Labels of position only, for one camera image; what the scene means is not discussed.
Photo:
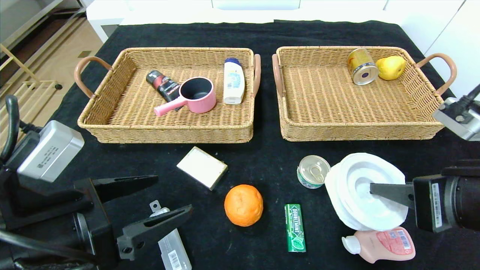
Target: white plate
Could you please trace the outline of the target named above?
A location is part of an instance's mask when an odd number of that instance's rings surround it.
[[[405,175],[384,159],[356,153],[346,156],[337,175],[341,204],[364,227],[386,231],[401,225],[408,207],[370,193],[370,183],[405,184]]]
[[[371,230],[368,227],[363,226],[358,222],[343,206],[336,189],[336,183],[338,181],[337,176],[340,169],[340,163],[330,168],[327,176],[325,177],[325,187],[327,189],[330,201],[332,202],[333,208],[340,220],[348,227],[357,230],[357,231],[368,231]]]

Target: orange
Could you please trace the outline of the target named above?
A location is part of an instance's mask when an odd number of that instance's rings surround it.
[[[225,197],[225,213],[235,225],[248,227],[257,222],[264,211],[264,201],[260,192],[251,185],[233,187]]]

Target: lotion bottle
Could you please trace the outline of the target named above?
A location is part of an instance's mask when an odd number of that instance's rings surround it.
[[[223,102],[240,104],[245,91],[245,76],[236,58],[225,59],[223,69]]]
[[[412,238],[402,227],[385,232],[357,231],[351,236],[342,237],[342,243],[348,252],[359,254],[369,263],[380,259],[400,261],[415,257]]]

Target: tin can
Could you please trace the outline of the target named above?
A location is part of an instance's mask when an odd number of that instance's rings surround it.
[[[174,80],[163,75],[158,70],[152,70],[147,74],[146,81],[163,97],[166,102],[170,102],[179,97],[180,85]]]
[[[297,167],[297,177],[300,184],[306,188],[316,189],[325,182],[330,171],[330,164],[323,158],[315,155],[304,157]]]
[[[356,85],[369,84],[378,77],[378,68],[364,48],[358,48],[350,53],[347,66],[353,83]]]

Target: barcode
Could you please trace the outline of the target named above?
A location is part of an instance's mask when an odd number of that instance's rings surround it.
[[[170,259],[170,264],[172,265],[173,270],[181,270],[181,264],[175,250],[172,250],[168,254],[168,258]]]
[[[403,231],[397,231],[398,236],[400,236],[400,240],[402,240],[403,244],[403,249],[411,249],[412,247],[410,246],[410,242],[408,241],[408,238],[405,236],[405,233]]]
[[[438,183],[432,184],[433,215],[435,217],[435,228],[442,226],[442,209],[440,208],[440,190]]]

